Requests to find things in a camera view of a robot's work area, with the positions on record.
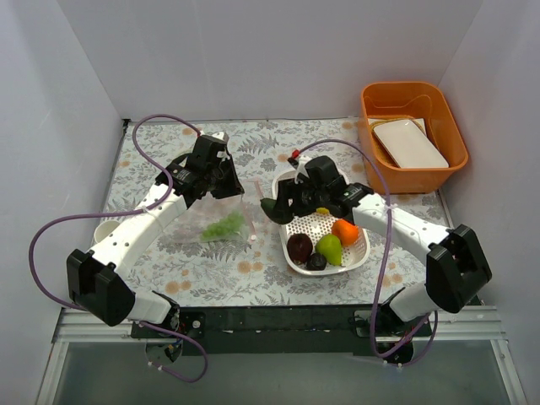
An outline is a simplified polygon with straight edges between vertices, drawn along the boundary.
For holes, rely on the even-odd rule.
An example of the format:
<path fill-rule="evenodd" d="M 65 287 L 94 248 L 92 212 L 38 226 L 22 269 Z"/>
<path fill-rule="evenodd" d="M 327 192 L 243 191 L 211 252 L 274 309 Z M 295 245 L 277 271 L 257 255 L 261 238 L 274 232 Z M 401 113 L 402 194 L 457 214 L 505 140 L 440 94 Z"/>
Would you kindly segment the clear zip top bag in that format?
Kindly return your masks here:
<path fill-rule="evenodd" d="M 179 244 L 253 242 L 262 189 L 256 179 L 244 181 L 243 187 L 244 193 L 237 196 L 216 199 L 207 194 L 197 200 L 165 229 L 164 235 Z"/>

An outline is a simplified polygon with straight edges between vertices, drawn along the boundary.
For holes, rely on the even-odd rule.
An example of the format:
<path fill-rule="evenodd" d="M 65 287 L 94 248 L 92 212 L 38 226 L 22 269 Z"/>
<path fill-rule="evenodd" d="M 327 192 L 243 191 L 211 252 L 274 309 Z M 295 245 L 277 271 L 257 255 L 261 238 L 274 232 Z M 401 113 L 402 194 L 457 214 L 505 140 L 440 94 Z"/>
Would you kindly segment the green grape bunch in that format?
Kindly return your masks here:
<path fill-rule="evenodd" d="M 234 211 L 208 225 L 200 234 L 200 241 L 234 240 L 241 237 L 246 227 L 244 215 Z"/>

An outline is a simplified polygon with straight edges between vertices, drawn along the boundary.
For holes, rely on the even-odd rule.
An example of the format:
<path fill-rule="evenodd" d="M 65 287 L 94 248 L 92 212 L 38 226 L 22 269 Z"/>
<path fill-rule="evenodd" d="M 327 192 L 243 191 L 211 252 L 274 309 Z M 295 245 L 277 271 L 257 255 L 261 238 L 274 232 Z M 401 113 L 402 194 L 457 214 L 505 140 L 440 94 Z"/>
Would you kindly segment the dark green avocado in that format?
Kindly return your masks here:
<path fill-rule="evenodd" d="M 274 209 L 276 206 L 276 201 L 271 198 L 264 197 L 260 200 L 261 209 L 268 219 L 275 221 Z"/>

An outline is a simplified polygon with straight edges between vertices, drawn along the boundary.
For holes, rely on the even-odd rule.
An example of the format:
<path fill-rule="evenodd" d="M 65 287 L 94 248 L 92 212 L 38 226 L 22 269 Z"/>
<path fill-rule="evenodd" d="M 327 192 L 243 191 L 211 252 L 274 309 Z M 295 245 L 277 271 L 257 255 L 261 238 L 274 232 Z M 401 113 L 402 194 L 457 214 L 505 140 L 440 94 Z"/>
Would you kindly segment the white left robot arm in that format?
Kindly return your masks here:
<path fill-rule="evenodd" d="M 225 132 L 203 134 L 192 151 L 158 174 L 137 215 L 120 222 L 87 251 L 67 258 L 71 300 L 113 327 L 128 319 L 146 321 L 161 337 L 180 325 L 179 305 L 155 291 L 136 292 L 125 282 L 133 265 L 175 219 L 206 194 L 226 199 L 243 194 Z"/>

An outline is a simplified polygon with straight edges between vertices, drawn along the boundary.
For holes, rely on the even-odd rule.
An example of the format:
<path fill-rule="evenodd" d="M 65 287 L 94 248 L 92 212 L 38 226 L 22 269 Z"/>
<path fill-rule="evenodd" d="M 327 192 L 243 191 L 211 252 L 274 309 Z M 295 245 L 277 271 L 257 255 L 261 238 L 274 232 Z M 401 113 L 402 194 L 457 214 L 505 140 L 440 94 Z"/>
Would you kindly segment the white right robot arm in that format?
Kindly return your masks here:
<path fill-rule="evenodd" d="M 449 229 L 391 207 L 370 187 L 348 182 L 327 156 L 291 159 L 294 177 L 278 182 L 274 198 L 263 198 L 263 212 L 276 224 L 326 208 L 339 219 L 380 235 L 425 266 L 425 280 L 392 295 L 381 307 L 383 328 L 405 333 L 413 320 L 433 311 L 456 314 L 492 278 L 476 233 L 466 225 Z"/>

